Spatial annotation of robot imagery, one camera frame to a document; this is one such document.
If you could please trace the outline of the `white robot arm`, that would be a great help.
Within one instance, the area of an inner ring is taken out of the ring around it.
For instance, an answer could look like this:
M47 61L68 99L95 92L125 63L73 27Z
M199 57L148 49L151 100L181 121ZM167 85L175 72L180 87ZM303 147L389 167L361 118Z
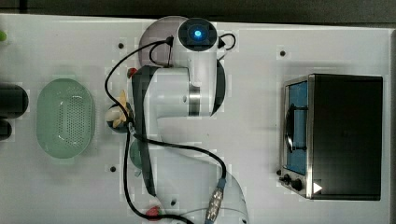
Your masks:
M179 16L152 23L141 45L167 50L159 59L141 53L132 77L133 148L140 154L148 194L157 198L169 224L248 224L244 194L225 162L205 150L166 143L158 121L164 118L213 116L223 103L226 78L218 51L216 27L205 19Z

